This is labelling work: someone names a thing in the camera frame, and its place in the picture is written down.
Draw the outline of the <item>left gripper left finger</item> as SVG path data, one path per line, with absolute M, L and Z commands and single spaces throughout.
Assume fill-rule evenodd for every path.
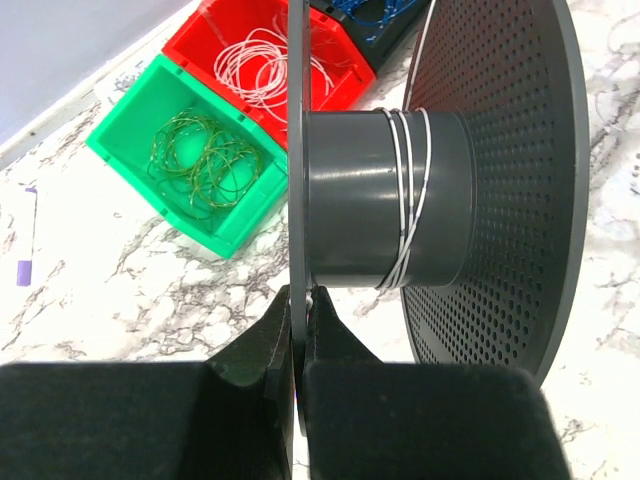
M 207 360 L 1 369 L 5 479 L 288 479 L 289 291 Z

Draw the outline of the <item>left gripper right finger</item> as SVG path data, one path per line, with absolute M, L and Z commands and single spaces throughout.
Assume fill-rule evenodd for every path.
M 509 367 L 385 363 L 312 293 L 303 411 L 314 479 L 566 479 L 531 376 Z

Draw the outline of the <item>black spool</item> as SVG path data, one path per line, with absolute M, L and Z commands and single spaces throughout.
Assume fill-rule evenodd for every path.
M 289 7 L 290 311 L 299 418 L 315 288 L 385 363 L 520 369 L 539 388 L 583 253 L 589 126 L 564 1 L 434 1 L 402 105 L 315 112 Z

